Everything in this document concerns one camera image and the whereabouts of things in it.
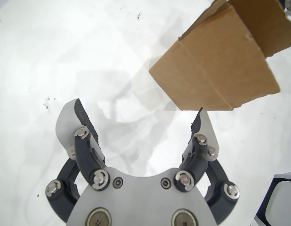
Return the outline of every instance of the cardboard box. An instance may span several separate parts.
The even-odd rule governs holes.
[[[280,92],[265,58],[290,46],[278,0],[215,0],[150,74],[181,110],[232,110]]]

